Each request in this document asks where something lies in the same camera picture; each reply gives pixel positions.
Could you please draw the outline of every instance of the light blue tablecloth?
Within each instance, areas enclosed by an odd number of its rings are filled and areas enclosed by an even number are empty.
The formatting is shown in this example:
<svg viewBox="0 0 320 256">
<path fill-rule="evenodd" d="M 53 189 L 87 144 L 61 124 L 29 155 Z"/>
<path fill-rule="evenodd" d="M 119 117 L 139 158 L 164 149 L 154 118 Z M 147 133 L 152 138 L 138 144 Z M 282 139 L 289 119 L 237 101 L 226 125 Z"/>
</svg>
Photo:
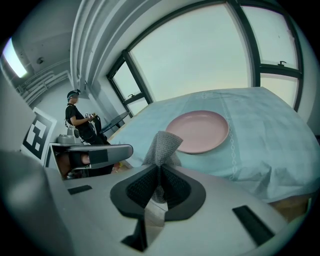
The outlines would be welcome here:
<svg viewBox="0 0 320 256">
<path fill-rule="evenodd" d="M 263 87 L 210 90 L 154 102 L 110 143 L 132 145 L 127 161 L 141 166 L 155 134 L 196 110 L 222 115 L 229 135 L 206 153 L 177 152 L 184 168 L 230 179 L 265 202 L 312 193 L 320 186 L 315 136 L 291 107 Z"/>
</svg>

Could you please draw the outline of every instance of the man in black shirt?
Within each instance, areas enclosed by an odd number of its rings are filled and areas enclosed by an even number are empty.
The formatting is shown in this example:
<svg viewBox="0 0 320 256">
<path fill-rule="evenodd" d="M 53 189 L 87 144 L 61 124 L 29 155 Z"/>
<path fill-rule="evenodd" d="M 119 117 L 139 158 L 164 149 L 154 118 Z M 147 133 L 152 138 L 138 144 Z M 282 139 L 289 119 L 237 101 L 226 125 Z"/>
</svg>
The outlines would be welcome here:
<svg viewBox="0 0 320 256">
<path fill-rule="evenodd" d="M 79 99 L 79 91 L 72 90 L 67 95 L 68 104 L 65 109 L 65 119 L 69 124 L 75 126 L 79 130 L 80 137 L 91 145 L 108 145 L 107 141 L 103 141 L 90 127 L 89 121 L 94 118 L 94 115 L 84 118 L 79 112 L 75 104 Z"/>
</svg>

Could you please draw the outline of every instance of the black window frame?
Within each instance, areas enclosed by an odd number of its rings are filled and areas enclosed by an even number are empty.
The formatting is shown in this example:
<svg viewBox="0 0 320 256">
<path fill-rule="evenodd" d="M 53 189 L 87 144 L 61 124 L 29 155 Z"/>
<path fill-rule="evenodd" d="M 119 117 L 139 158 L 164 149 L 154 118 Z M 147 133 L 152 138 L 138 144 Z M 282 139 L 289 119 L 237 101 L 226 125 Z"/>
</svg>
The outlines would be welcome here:
<svg viewBox="0 0 320 256">
<path fill-rule="evenodd" d="M 227 4 L 229 6 L 229 9 L 231 10 L 234 18 L 236 19 L 237 25 L 239 26 L 242 36 L 244 38 L 246 48 L 247 48 L 247 53 L 249 56 L 250 68 L 251 68 L 251 86 L 252 87 L 261 86 L 261 74 L 276 74 L 276 75 L 297 78 L 298 79 L 297 94 L 296 94 L 293 109 L 296 112 L 298 111 L 299 105 L 301 102 L 303 84 L 304 84 L 303 55 L 302 55 L 302 49 L 301 49 L 298 33 L 294 27 L 294 24 L 292 22 L 290 15 L 286 12 L 286 10 L 284 10 L 281 6 L 278 6 L 263 0 L 204 0 L 204 1 L 199 1 L 196 3 L 189 4 L 187 6 L 184 6 L 180 9 L 177 9 L 165 15 L 164 17 L 162 17 L 161 19 L 159 19 L 158 21 L 150 25 L 141 34 L 139 34 L 129 44 L 129 46 L 121 52 L 120 57 L 115 61 L 114 65 L 112 66 L 112 68 L 110 69 L 109 73 L 106 76 L 110 81 L 110 84 L 114 89 L 115 93 L 117 94 L 118 98 L 121 100 L 122 105 L 128 112 L 129 112 L 129 109 L 127 105 L 138 99 L 141 99 L 144 97 L 148 104 L 151 104 L 153 102 L 152 97 L 150 96 L 150 93 L 146 87 L 146 84 L 141 74 L 139 73 L 137 66 L 132 60 L 129 52 L 139 42 L 141 42 L 141 40 L 143 40 L 146 36 L 148 36 L 150 33 L 152 33 L 154 30 L 156 30 L 163 24 L 169 22 L 170 20 L 199 8 L 208 7 L 212 5 L 219 5 L 219 4 Z M 283 15 L 285 22 L 287 24 L 287 27 L 291 31 L 291 34 L 294 38 L 294 46 L 295 46 L 295 52 L 297 57 L 298 69 L 289 68 L 282 65 L 272 65 L 272 64 L 261 63 L 258 43 L 255 38 L 254 31 L 250 25 L 250 22 L 245 12 L 242 9 L 242 6 L 262 8 L 262 9 L 270 10 Z M 131 74 L 141 91 L 141 93 L 127 100 L 123 98 L 119 89 L 117 88 L 116 83 L 113 80 L 113 77 L 115 76 L 115 74 L 117 73 L 117 71 L 119 70 L 119 68 L 124 62 L 127 63 L 131 71 Z"/>
</svg>

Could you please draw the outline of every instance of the black t-shirt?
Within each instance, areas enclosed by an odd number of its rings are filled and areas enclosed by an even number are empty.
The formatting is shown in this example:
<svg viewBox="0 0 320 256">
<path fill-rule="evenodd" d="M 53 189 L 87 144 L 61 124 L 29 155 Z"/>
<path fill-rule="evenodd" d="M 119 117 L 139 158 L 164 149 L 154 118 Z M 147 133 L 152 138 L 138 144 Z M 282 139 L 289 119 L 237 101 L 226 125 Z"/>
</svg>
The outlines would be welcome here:
<svg viewBox="0 0 320 256">
<path fill-rule="evenodd" d="M 72 117 L 75 117 L 75 119 L 77 119 L 77 120 L 84 119 L 84 116 L 79 112 L 77 107 L 75 105 L 68 103 L 68 106 L 65 109 L 65 119 L 68 120 L 69 123 L 71 124 L 70 119 Z M 80 134 L 92 133 L 92 130 L 89 126 L 89 122 L 85 122 L 83 124 L 80 124 L 80 125 L 76 126 L 76 128 L 79 130 Z"/>
</svg>

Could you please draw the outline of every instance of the gray cloth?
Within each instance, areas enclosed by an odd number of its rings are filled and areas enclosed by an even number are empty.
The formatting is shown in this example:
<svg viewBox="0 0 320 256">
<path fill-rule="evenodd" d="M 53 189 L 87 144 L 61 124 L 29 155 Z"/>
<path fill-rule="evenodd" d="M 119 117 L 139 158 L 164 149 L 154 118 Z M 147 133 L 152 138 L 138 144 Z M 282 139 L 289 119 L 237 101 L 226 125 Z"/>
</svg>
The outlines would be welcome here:
<svg viewBox="0 0 320 256">
<path fill-rule="evenodd" d="M 161 187 L 161 166 L 164 164 L 181 166 L 176 150 L 182 141 L 180 137 L 170 132 L 158 131 L 144 158 L 142 165 L 156 164 L 158 166 L 158 187 L 152 195 L 152 200 L 157 203 L 166 203 L 165 192 Z"/>
</svg>

